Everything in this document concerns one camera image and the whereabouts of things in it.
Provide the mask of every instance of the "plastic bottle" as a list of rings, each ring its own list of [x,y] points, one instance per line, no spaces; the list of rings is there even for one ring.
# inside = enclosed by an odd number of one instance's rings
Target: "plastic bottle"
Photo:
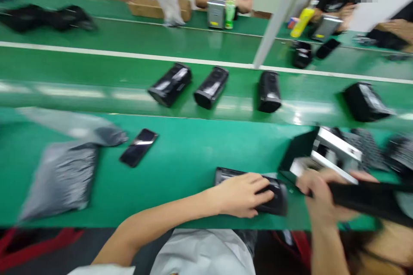
[[[300,15],[300,21],[296,23],[294,28],[291,30],[292,37],[298,38],[301,36],[311,17],[313,17],[317,4],[318,0],[311,0],[310,5],[303,9]]]
[[[232,29],[234,27],[234,16],[235,16],[235,0],[225,1],[225,28]]]

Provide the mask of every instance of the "bottle cap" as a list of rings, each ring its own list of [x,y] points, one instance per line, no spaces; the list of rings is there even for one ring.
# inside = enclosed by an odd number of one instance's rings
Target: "bottle cap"
[[[311,1],[310,1],[310,6],[311,6],[312,8],[315,8],[319,2],[320,2],[320,1],[318,1],[318,0],[311,0]]]

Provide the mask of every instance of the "black device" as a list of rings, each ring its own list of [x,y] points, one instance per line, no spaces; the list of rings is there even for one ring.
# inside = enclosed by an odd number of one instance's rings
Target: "black device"
[[[177,62],[148,89],[148,93],[158,103],[171,107],[191,80],[192,72],[189,67]]]
[[[74,5],[48,12],[47,23],[58,31],[66,31],[73,27],[88,31],[97,29],[91,17],[81,7]]]
[[[215,186],[222,183],[233,176],[243,175],[245,172],[231,170],[227,168],[217,167],[215,171]],[[270,184],[264,189],[257,192],[263,193],[271,190],[274,193],[274,198],[264,204],[259,205],[256,209],[265,213],[270,213],[278,216],[287,215],[287,187],[278,179],[263,176],[270,181]]]
[[[311,45],[305,42],[295,43],[295,51],[293,55],[293,66],[304,69],[313,60]]]
[[[120,156],[119,160],[131,168],[136,167],[157,137],[158,134],[155,132],[143,129]]]
[[[324,59],[326,58],[333,50],[339,47],[341,43],[335,39],[330,39],[325,42],[320,48],[317,50],[315,55],[317,58]]]
[[[328,183],[328,186],[336,205],[413,227],[412,185],[359,181],[358,185]]]
[[[342,95],[354,119],[359,122],[374,122],[395,114],[383,104],[370,83],[357,82]]]
[[[212,72],[203,81],[201,86],[194,93],[196,103],[208,110],[212,108],[215,100],[219,97],[227,83],[228,70],[222,67],[214,67]]]
[[[47,12],[34,4],[0,12],[0,22],[16,32],[26,32],[46,23]]]
[[[264,113],[273,113],[281,107],[278,73],[264,71],[258,83],[259,106],[258,110]]]
[[[387,142],[384,151],[385,163],[397,172],[403,181],[413,181],[413,140],[410,136],[395,135]]]

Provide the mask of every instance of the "finger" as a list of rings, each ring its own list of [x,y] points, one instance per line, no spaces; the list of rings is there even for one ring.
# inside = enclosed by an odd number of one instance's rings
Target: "finger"
[[[255,205],[254,207],[261,205],[263,203],[267,203],[268,201],[274,198],[274,193],[271,190],[267,190],[263,193],[255,195]]]
[[[250,210],[248,210],[248,212],[247,212],[247,214],[246,214],[246,217],[247,217],[247,218],[254,218],[256,215],[258,215],[257,210],[255,210],[255,209],[250,209]]]
[[[325,180],[323,180],[319,175],[312,175],[309,188],[313,192],[313,196],[316,200],[321,200],[327,203],[333,202],[333,196],[330,188]]]
[[[347,183],[347,181],[340,176],[340,174],[330,168],[320,170],[320,177],[326,183]]]
[[[362,181],[369,181],[372,183],[378,183],[379,181],[374,176],[368,174],[364,171],[350,171],[350,175],[355,179],[362,180]]]
[[[261,189],[264,189],[266,186],[270,184],[270,181],[264,177],[261,179],[256,180],[255,182],[252,183],[252,189],[253,192],[256,193],[257,191],[260,191]]]
[[[246,180],[248,180],[249,183],[254,183],[262,178],[262,175],[259,173],[247,173]]]
[[[318,172],[316,170],[308,169],[308,170],[304,171],[304,173],[299,178],[297,178],[297,180],[296,180],[296,186],[305,195],[308,194],[308,191],[309,191],[308,186],[309,186],[309,182],[311,180],[311,174],[313,174],[313,173],[318,174]]]

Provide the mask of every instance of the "white sleeve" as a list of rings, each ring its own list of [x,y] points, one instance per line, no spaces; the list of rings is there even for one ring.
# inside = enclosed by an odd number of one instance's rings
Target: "white sleeve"
[[[133,275],[134,266],[122,267],[116,264],[94,264],[81,266],[68,275]]]

